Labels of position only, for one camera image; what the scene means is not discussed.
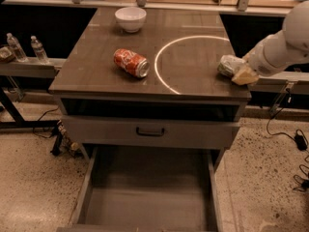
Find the floor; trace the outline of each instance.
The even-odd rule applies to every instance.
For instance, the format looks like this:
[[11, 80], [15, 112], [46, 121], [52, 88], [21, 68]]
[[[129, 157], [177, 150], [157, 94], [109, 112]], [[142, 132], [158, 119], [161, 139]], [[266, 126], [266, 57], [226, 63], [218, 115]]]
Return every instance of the floor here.
[[[16, 94], [8, 95], [16, 99]], [[27, 120], [57, 108], [52, 97], [41, 93], [29, 93], [14, 104]], [[59, 109], [44, 117], [58, 118]], [[6, 111], [0, 113], [1, 122], [10, 120]], [[266, 108], [248, 106], [239, 134], [216, 172], [224, 232], [309, 230], [309, 192], [294, 190], [299, 187], [294, 175], [306, 178], [299, 166], [309, 167], [308, 153], [299, 151], [286, 135], [269, 135], [267, 122]], [[283, 110], [269, 124], [271, 133], [294, 136], [297, 129], [309, 138], [307, 110]], [[1, 131], [0, 231], [55, 232], [69, 224], [87, 163], [65, 149], [54, 157], [54, 141], [31, 130]]]

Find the white bowl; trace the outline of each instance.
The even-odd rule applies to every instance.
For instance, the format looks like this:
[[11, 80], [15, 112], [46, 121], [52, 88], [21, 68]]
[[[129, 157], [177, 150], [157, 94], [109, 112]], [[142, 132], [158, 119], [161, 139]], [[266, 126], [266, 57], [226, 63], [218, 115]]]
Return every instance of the white bowl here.
[[117, 23], [127, 32], [135, 33], [146, 19], [146, 11], [138, 7], [126, 7], [115, 12]]

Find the plastic bottle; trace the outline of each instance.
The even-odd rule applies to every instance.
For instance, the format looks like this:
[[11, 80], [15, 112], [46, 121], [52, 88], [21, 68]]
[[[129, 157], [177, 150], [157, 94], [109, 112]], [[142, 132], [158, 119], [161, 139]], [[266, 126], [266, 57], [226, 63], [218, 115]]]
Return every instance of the plastic bottle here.
[[45, 65], [48, 64], [49, 60], [46, 55], [46, 52], [42, 46], [42, 43], [37, 39], [37, 37], [31, 36], [31, 46], [34, 52], [36, 53], [36, 56], [38, 57], [39, 61], [42, 64], [45, 64]]
[[8, 45], [10, 46], [16, 60], [18, 62], [28, 61], [28, 58], [25, 52], [23, 51], [18, 39], [14, 37], [11, 33], [8, 33], [7, 37], [8, 37], [7, 38]]

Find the soda can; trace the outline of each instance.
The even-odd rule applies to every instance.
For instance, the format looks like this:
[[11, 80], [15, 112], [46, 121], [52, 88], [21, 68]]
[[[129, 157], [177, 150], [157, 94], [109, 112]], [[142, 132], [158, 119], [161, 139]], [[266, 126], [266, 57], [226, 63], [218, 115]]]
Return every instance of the soda can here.
[[114, 63], [127, 73], [138, 78], [145, 77], [150, 67], [145, 57], [127, 49], [118, 49], [115, 51]]

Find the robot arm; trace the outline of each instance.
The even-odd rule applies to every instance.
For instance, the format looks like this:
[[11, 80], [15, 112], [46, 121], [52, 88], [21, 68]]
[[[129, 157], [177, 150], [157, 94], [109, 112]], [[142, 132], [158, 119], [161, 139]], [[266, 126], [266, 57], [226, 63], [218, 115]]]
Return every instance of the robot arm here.
[[287, 14], [282, 30], [269, 35], [250, 50], [244, 59], [259, 75], [280, 73], [294, 64], [309, 63], [309, 1]]

